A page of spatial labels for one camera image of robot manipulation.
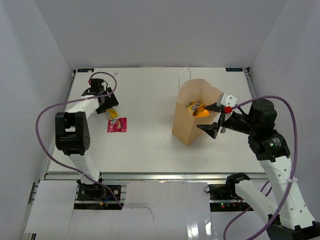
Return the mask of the large orange gummy bag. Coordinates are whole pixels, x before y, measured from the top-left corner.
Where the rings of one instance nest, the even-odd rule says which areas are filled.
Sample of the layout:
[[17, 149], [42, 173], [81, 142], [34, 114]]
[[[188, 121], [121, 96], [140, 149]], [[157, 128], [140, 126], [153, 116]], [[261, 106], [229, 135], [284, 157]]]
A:
[[204, 117], [208, 117], [210, 115], [210, 111], [204, 108], [198, 108], [194, 113], [193, 116], [195, 118], [204, 118]]

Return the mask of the small yellow snack packet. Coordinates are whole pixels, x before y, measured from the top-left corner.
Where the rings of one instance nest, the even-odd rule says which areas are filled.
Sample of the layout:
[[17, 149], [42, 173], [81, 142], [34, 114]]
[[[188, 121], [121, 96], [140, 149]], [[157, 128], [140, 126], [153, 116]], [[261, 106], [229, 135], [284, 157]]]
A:
[[109, 108], [105, 111], [106, 117], [108, 120], [115, 119], [119, 116], [115, 109]]

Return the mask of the yellow snack bar wrapper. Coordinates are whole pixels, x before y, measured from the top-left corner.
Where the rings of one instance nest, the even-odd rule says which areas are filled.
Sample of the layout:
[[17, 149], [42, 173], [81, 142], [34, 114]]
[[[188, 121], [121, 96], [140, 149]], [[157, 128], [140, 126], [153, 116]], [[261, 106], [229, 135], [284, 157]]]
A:
[[187, 107], [187, 109], [192, 115], [194, 115], [195, 112], [203, 106], [204, 104], [202, 102], [192, 101]]

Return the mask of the pink red candy packet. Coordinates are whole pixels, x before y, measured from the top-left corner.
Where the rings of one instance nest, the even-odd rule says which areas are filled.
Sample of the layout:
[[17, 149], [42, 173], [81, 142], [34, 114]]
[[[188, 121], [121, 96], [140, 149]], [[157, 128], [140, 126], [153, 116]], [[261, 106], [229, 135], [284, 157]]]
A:
[[108, 133], [125, 133], [127, 132], [127, 118], [109, 119], [107, 126]]

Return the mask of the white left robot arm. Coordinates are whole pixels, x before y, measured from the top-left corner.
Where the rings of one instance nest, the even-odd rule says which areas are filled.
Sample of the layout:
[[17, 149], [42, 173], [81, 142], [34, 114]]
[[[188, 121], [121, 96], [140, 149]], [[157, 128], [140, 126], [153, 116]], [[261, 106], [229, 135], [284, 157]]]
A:
[[91, 136], [88, 118], [94, 113], [105, 114], [107, 108], [118, 102], [113, 94], [108, 96], [112, 90], [105, 80], [93, 78], [89, 84], [90, 87], [81, 95], [83, 101], [55, 115], [55, 145], [80, 171], [80, 180], [77, 181], [80, 190], [95, 200], [101, 200], [107, 190], [101, 184], [101, 172], [95, 167], [89, 153]]

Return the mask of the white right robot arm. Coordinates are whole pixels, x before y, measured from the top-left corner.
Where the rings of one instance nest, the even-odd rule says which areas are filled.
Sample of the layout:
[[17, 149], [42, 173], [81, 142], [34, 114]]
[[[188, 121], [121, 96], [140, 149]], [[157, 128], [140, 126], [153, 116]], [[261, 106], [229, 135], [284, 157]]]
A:
[[250, 239], [267, 232], [271, 240], [311, 240], [319, 237], [320, 223], [310, 213], [295, 178], [298, 153], [291, 155], [285, 138], [275, 129], [277, 111], [271, 99], [272, 95], [253, 98], [248, 101], [248, 113], [236, 113], [242, 105], [232, 95], [222, 94], [216, 103], [204, 107], [219, 113], [218, 121], [197, 127], [213, 139], [223, 129], [247, 134], [248, 145], [266, 173], [276, 203], [243, 172], [229, 175], [224, 186], [229, 198], [243, 199], [264, 223]]

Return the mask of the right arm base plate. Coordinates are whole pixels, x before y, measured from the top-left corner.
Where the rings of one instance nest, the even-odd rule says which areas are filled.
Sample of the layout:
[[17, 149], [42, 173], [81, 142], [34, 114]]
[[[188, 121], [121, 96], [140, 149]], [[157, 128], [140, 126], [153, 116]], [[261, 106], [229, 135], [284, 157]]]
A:
[[224, 184], [208, 184], [204, 192], [209, 195], [210, 211], [216, 212], [242, 212], [249, 205], [238, 196], [232, 196]]

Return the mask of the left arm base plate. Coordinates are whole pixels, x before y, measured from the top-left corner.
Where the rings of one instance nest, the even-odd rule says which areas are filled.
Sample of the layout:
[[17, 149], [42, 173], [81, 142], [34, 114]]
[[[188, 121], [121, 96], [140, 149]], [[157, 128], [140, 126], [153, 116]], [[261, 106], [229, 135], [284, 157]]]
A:
[[111, 192], [99, 184], [81, 184], [77, 190], [77, 201], [115, 201]]

